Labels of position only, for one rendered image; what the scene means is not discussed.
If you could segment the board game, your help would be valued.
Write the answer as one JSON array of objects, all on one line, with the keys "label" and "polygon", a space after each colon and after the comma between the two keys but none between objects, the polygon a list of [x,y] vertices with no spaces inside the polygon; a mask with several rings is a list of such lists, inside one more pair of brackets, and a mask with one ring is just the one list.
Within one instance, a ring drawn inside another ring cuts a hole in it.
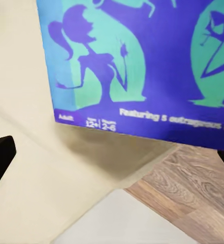
[{"label": "board game", "polygon": [[224,0],[36,0],[55,121],[224,151]]}]

